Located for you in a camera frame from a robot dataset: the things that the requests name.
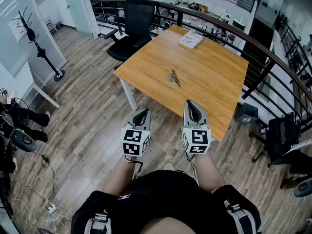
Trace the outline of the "person's left forearm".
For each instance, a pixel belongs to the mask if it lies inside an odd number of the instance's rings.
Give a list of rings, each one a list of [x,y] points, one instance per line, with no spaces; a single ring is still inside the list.
[[[120,196],[131,183],[135,174],[136,164],[139,163],[135,156],[122,157],[108,179],[104,182],[102,192]]]

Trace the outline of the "black office chair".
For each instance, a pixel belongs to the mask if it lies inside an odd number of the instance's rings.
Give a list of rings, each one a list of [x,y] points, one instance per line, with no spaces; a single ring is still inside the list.
[[[148,0],[125,0],[124,19],[126,36],[117,39],[116,31],[109,33],[108,37],[114,44],[107,50],[112,58],[125,62],[140,48],[152,40],[149,28],[154,15],[155,6]]]

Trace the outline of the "black coat rack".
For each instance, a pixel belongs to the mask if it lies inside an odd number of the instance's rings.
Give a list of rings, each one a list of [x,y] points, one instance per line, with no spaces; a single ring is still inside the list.
[[[34,43],[36,48],[37,48],[37,57],[39,58],[43,58],[45,59],[45,61],[49,64],[49,66],[52,68],[52,70],[55,72],[54,75],[54,81],[58,82],[60,81],[64,75],[65,75],[65,71],[62,69],[56,69],[54,67],[54,65],[50,62],[49,58],[46,55],[46,50],[44,48],[41,48],[39,46],[39,44],[36,42],[36,39],[38,38],[39,35],[36,35],[35,32],[32,30],[32,28],[30,27],[30,25],[32,24],[32,22],[28,23],[32,13],[29,15],[28,19],[24,18],[24,13],[26,12],[27,7],[25,8],[25,10],[23,11],[23,13],[21,13],[20,11],[18,11],[19,13],[19,17],[13,19],[12,21],[15,22],[17,20],[20,20],[22,25],[17,26],[17,28],[23,28],[23,30],[20,33],[23,33],[24,31],[27,33],[27,37],[29,39],[29,43]]]

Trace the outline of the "person's black shirt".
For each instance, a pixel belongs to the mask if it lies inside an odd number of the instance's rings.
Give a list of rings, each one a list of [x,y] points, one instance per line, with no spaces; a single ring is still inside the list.
[[[112,234],[139,234],[156,218],[170,217],[195,234],[238,234],[233,206],[251,213],[261,225],[257,207],[231,185],[210,193],[182,171],[157,170],[135,179],[120,196],[94,191],[74,214],[71,234],[85,234],[96,215],[108,218]]]

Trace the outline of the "white desk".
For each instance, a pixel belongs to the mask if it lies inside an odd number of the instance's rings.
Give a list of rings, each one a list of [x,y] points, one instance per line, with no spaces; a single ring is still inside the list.
[[[46,85],[46,82],[35,71],[31,71],[28,62],[15,76],[12,76],[0,63],[0,88],[8,91],[8,98],[16,97],[18,100],[22,100],[29,95],[32,89],[35,89],[37,93],[58,109],[60,105],[42,90],[42,87]]]

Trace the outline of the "black trash bin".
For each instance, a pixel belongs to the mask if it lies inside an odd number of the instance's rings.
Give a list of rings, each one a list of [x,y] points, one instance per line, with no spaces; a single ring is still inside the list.
[[[234,120],[242,125],[252,124],[258,120],[258,108],[243,103],[234,116]]]

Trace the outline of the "white table leg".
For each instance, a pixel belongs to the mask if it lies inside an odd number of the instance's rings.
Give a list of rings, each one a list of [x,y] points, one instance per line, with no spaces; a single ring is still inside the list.
[[[126,97],[128,99],[128,102],[132,108],[133,111],[136,111],[137,110],[137,104],[136,104],[136,101],[134,99],[134,96],[133,96],[133,92],[131,90],[131,86],[128,82],[124,81],[123,79],[120,78],[120,82],[121,82],[121,85],[123,87],[123,90],[126,94]]]

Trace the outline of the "dark oval device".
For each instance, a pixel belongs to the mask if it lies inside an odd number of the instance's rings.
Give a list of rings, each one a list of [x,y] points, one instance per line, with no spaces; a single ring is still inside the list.
[[[34,152],[36,142],[21,129],[14,129],[9,137],[11,143],[25,152]]]

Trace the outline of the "wooden table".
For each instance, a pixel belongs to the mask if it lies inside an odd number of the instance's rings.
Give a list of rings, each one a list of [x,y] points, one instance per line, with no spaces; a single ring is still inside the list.
[[[255,96],[252,95],[252,92],[258,92],[259,85],[264,83],[267,85],[276,95],[282,99],[287,106],[290,108],[291,112],[294,113],[295,119],[300,123],[300,129],[302,132],[305,132],[312,128],[312,93],[308,90],[307,86],[299,79],[294,71],[292,71],[278,56],[276,56],[272,51],[270,51],[263,44],[243,33],[239,29],[235,29],[233,26],[227,25],[226,23],[215,19],[211,16],[204,15],[200,12],[189,10],[174,4],[151,1],[151,3],[158,8],[164,8],[167,10],[173,10],[177,13],[177,18],[173,19],[173,23],[177,26],[187,26],[190,29],[194,29],[203,34],[204,37],[211,40],[218,40],[221,43],[233,48],[242,54],[243,58],[248,61],[249,66],[252,68],[260,67],[262,72],[258,76],[253,78],[246,76],[245,83],[247,88],[243,89],[243,98],[252,98],[255,99]],[[183,16],[189,15],[193,16],[196,19],[201,19],[210,23],[216,23],[217,26],[229,30],[230,33],[234,34],[236,37],[240,37],[248,45],[251,46],[251,49],[256,52],[256,54],[250,54],[245,50],[241,50],[239,47],[234,46],[232,43],[218,37],[215,33],[209,33],[200,29],[197,26],[191,26],[183,21]],[[278,84],[285,88],[291,95],[292,101],[291,104],[287,101],[286,97],[281,94],[281,90],[273,88],[272,85],[268,84],[265,81],[267,75],[273,76]]]

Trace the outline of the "black chair with bag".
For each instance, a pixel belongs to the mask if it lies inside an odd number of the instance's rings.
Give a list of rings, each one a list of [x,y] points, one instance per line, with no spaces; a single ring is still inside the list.
[[[254,137],[264,144],[260,153],[252,158],[256,162],[262,155],[269,158],[268,167],[286,163],[286,153],[291,146],[299,142],[301,135],[300,121],[294,119],[294,113],[288,113],[281,118],[271,119],[266,131],[266,137],[250,132],[249,137]]]

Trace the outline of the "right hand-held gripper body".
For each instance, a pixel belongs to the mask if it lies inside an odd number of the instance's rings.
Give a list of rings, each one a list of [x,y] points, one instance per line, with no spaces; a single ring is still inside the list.
[[[187,154],[205,154],[211,144],[211,129],[206,120],[202,122],[184,121],[182,143]]]

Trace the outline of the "person's right forearm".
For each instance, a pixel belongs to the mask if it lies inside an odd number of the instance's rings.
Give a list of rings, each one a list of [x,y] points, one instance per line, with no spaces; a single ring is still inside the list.
[[[226,185],[223,175],[209,152],[195,155],[192,161],[196,168],[200,188],[213,194],[217,189]]]

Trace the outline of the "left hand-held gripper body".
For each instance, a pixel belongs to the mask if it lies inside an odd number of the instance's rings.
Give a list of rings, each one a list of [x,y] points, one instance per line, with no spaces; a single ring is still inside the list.
[[[121,129],[121,141],[125,155],[142,157],[150,144],[150,123],[135,126],[128,122]]]

